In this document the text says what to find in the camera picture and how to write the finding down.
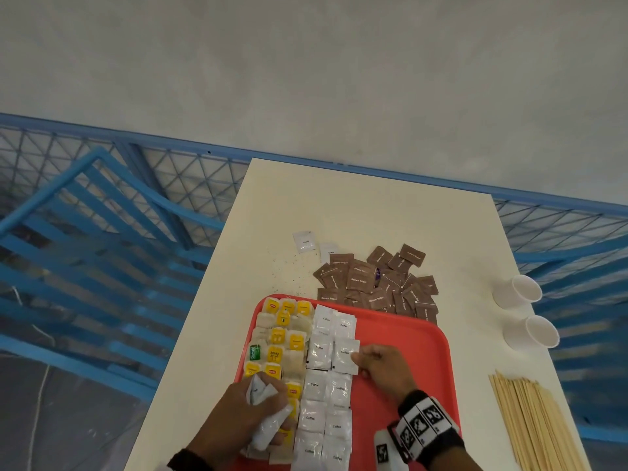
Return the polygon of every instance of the white table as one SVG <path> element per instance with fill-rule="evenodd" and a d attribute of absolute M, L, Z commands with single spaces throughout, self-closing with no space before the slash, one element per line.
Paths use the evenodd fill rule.
<path fill-rule="evenodd" d="M 254 159 L 127 470 L 153 471 L 190 441 L 234 379 L 261 298 L 316 298 L 318 252 L 297 254 L 292 233 L 300 230 L 358 259 L 377 245 L 426 252 L 419 271 L 440 290 L 438 324 L 451 348 L 462 431 L 484 471 L 519 470 L 488 378 L 496 369 L 553 393 L 586 461 L 549 354 L 514 352 L 502 339 L 504 324 L 532 309 L 504 311 L 491 298 L 517 266 L 489 195 Z"/>

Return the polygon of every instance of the paper cup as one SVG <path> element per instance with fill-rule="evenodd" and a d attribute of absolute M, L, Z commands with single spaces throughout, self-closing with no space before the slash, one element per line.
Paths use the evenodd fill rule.
<path fill-rule="evenodd" d="M 518 274 L 493 290 L 493 299 L 502 309 L 535 303 L 543 297 L 541 286 L 531 277 Z"/>
<path fill-rule="evenodd" d="M 545 317 L 530 316 L 504 328 L 504 340 L 514 350 L 534 350 L 540 347 L 554 348 L 560 336 L 554 324 Z"/>

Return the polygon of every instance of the black wristband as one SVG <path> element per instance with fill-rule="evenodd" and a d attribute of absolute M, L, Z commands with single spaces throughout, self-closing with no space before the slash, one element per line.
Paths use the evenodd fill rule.
<path fill-rule="evenodd" d="M 204 459 L 185 448 L 169 460 L 168 467 L 172 471 L 212 471 Z"/>
<path fill-rule="evenodd" d="M 399 405 L 398 412 L 401 420 L 393 425 L 394 432 L 389 427 L 391 436 L 399 446 L 407 450 L 407 456 L 426 469 L 429 469 L 431 462 L 441 453 L 454 447 L 464 448 L 465 443 L 458 434 L 458 425 L 440 403 L 424 391 L 410 392 Z"/>

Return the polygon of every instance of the hand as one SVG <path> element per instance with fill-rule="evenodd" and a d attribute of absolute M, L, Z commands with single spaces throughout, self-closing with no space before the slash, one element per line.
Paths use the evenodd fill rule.
<path fill-rule="evenodd" d="M 219 471 L 231 465 L 238 452 L 251 442 L 253 433 L 267 416 L 277 413 L 288 404 L 287 388 L 281 381 L 258 373 L 265 384 L 272 384 L 278 391 L 259 405 L 246 402 L 246 392 L 253 377 L 231 384 L 222 398 L 205 420 L 187 449 L 204 459 L 214 470 Z M 296 423 L 287 418 L 281 427 L 294 428 Z M 276 434 L 272 445 L 280 445 L 283 437 Z"/>
<path fill-rule="evenodd" d="M 392 398 L 396 406 L 417 389 L 412 372 L 398 348 L 391 345 L 365 345 L 351 354 L 351 360 L 371 377 L 375 385 Z"/>

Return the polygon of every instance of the concrete wall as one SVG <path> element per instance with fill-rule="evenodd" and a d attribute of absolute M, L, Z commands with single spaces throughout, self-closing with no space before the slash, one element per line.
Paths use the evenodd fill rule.
<path fill-rule="evenodd" d="M 0 111 L 628 204 L 628 0 L 3 0 Z"/>

